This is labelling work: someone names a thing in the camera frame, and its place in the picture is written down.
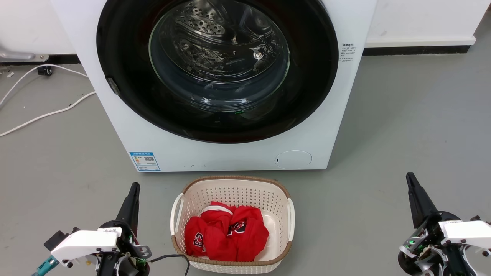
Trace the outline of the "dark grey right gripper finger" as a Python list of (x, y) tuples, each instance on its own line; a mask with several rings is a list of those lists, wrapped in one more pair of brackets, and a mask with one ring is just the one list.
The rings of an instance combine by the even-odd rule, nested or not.
[(424, 211), (425, 203), (421, 201), (425, 198), (426, 191), (421, 186), (416, 176), (412, 172), (407, 173), (407, 189), (414, 229), (417, 229), (426, 217)]
[(440, 212), (433, 204), (433, 201), (430, 199), (430, 196), (428, 196), (427, 192), (424, 194), (424, 196), (425, 198), (421, 201), (422, 204), (425, 203), (424, 211), (426, 211), (425, 212), (426, 217), (424, 219), (424, 222), (428, 219), (435, 222), (440, 221)]

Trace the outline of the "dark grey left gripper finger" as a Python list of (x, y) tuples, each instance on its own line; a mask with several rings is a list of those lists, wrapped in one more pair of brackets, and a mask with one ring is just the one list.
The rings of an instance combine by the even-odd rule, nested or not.
[(129, 191), (129, 225), (133, 234), (137, 235), (138, 216), (140, 213), (140, 184), (133, 183)]
[(125, 197), (123, 204), (122, 204), (115, 220), (129, 224), (129, 207), (130, 207), (130, 199), (129, 199), (129, 195), (128, 195)]

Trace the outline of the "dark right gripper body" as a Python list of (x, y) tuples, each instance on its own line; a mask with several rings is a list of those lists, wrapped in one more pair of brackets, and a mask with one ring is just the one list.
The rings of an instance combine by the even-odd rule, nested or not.
[(476, 276), (466, 256), (474, 231), (452, 214), (440, 212), (440, 221), (423, 222), (400, 246), (398, 264), (411, 276)]

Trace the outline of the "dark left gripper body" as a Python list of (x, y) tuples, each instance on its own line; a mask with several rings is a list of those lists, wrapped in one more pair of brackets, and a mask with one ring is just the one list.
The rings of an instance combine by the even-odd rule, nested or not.
[(118, 235), (115, 246), (98, 250), (99, 276), (149, 276), (146, 260), (152, 252), (137, 241), (137, 228), (137, 220), (113, 220), (98, 229), (115, 230)]

